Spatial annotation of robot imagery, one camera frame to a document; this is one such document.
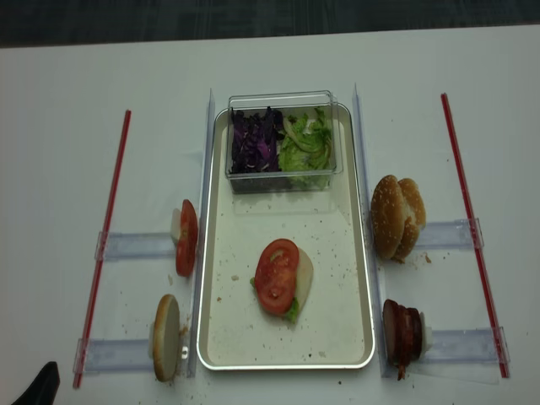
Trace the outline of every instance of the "red rod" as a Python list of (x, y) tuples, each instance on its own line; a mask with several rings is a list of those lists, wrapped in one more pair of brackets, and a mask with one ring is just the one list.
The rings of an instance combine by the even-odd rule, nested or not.
[[(112, 176), (111, 191), (109, 192), (109, 202), (107, 203), (107, 211), (105, 213), (105, 220), (103, 221), (102, 232), (109, 232), (111, 227), (112, 210), (115, 206), (116, 189), (118, 188), (118, 180), (120, 179), (120, 168), (122, 167), (122, 159), (124, 157), (124, 150), (126, 150), (127, 131), (129, 130), (129, 122), (132, 118), (132, 112), (127, 110), (124, 116), (124, 125), (121, 129), (120, 144), (118, 145), (118, 155), (116, 156), (115, 172)], [(95, 299), (98, 294), (98, 286), (100, 285), (101, 268), (103, 267), (103, 260), (95, 261), (94, 268), (94, 280), (92, 281), (92, 289), (90, 290), (90, 297), (88, 302), (88, 308), (86, 310), (86, 320), (84, 321), (83, 340), (88, 340), (90, 337), (90, 328), (92, 327), (92, 318), (94, 317)], [(80, 361), (77, 364), (77, 369), (81, 371), (75, 374), (73, 379), (73, 388), (77, 389), (81, 386), (81, 380), (83, 379), (83, 366), (84, 366), (84, 350), (82, 350)]]
[[(442, 101), (442, 108), (445, 111), (446, 125), (448, 126), (448, 134), (450, 135), (450, 143), (452, 145), (452, 151), (454, 152), (454, 159), (456, 161), (457, 175), (459, 176), (459, 182), (462, 186), (463, 201), (465, 202), (465, 210), (467, 211), (467, 217), (471, 224), (476, 218), (473, 211), (473, 203), (467, 187), (467, 180), (465, 179), (465, 170), (463, 169), (462, 155), (459, 151), (457, 144), (456, 129), (454, 127), (454, 121), (452, 120), (452, 113), (450, 110), (450, 103), (448, 101), (448, 95), (443, 93), (440, 95)], [(477, 238), (477, 229), (475, 226), (471, 226), (471, 237), (473, 240)], [(489, 323), (494, 329), (494, 340), (497, 354), (499, 355), (500, 374), (503, 378), (510, 378), (510, 369), (508, 368), (508, 359), (506, 353), (502, 347), (503, 339), (500, 336), (499, 321), (497, 320), (497, 312), (495, 311), (495, 303), (493, 301), (493, 295), (491, 294), (491, 288), (489, 287), (488, 270), (486, 268), (486, 262), (483, 259), (483, 252), (480, 247), (474, 249), (476, 253), (476, 261), (478, 263), (478, 271), (480, 272), (480, 279), (482, 280), (483, 295), (486, 299), (486, 306), (488, 307)]]

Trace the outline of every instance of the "shredded lettuce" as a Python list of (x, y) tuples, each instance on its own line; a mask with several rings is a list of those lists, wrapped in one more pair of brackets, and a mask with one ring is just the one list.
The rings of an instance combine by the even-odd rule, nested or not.
[[(316, 107), (317, 118), (307, 128), (307, 115), (300, 119), (292, 116), (283, 119), (286, 137), (278, 156), (282, 171), (323, 170), (328, 167), (332, 152), (332, 133), (327, 126), (324, 111)], [(295, 176), (291, 178), (297, 186), (309, 188), (313, 185), (324, 188), (328, 176)]]
[(298, 303), (298, 300), (296, 299), (296, 297), (294, 297), (293, 303), (291, 304), (287, 313), (284, 315), (284, 318), (288, 320), (290, 323), (295, 324), (299, 311), (300, 311), (300, 304)]

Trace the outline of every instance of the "bun half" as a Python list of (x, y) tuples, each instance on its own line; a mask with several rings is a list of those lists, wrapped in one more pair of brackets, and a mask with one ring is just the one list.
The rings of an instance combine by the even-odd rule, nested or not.
[(313, 279), (313, 263), (307, 253), (298, 248), (300, 259), (296, 270), (296, 291), (294, 296), (298, 300), (298, 312), (302, 311), (304, 304), (307, 301), (307, 296), (310, 294), (311, 280)]
[(425, 207), (422, 196), (420, 196), (419, 187), (414, 180), (401, 179), (398, 184), (405, 201), (403, 212), (407, 219), (405, 219), (402, 240), (393, 259), (402, 262), (413, 251), (414, 245), (419, 239), (420, 230), (425, 227)]
[(371, 221), (375, 237), (375, 249), (382, 259), (390, 259), (396, 253), (405, 230), (405, 204), (402, 189), (394, 175), (379, 181), (371, 198)]
[(154, 322), (154, 372), (159, 381), (172, 380), (178, 360), (180, 310), (174, 295), (164, 295), (159, 301)]

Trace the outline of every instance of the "tomato slice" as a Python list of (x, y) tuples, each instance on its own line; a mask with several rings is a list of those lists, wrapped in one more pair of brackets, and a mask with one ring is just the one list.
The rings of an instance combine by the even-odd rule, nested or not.
[(184, 200), (180, 215), (180, 240), (178, 240), (176, 247), (176, 272), (179, 276), (188, 277), (193, 272), (197, 238), (198, 226), (195, 208), (189, 200)]
[(288, 239), (277, 239), (262, 251), (255, 272), (255, 290), (266, 311), (282, 315), (293, 303), (296, 290), (298, 247)]

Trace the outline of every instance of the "clear plastic container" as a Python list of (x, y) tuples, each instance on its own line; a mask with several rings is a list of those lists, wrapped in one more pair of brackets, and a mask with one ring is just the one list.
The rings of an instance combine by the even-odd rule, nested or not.
[[(327, 127), (332, 135), (331, 151), (328, 164), (319, 170), (302, 171), (263, 171), (254, 173), (232, 173), (232, 147), (235, 129), (232, 121), (233, 112), (243, 111), (244, 117), (264, 117), (267, 108), (278, 110), (287, 116), (308, 116), (308, 127), (316, 119), (316, 110), (322, 109)], [(227, 130), (227, 161), (225, 176), (229, 179), (234, 193), (253, 192), (287, 192), (287, 191), (319, 191), (328, 188), (332, 175), (340, 172), (341, 143), (337, 103), (329, 91), (311, 91), (305, 93), (261, 94), (233, 96), (229, 99), (229, 127)], [(278, 154), (281, 143), (278, 141)]]

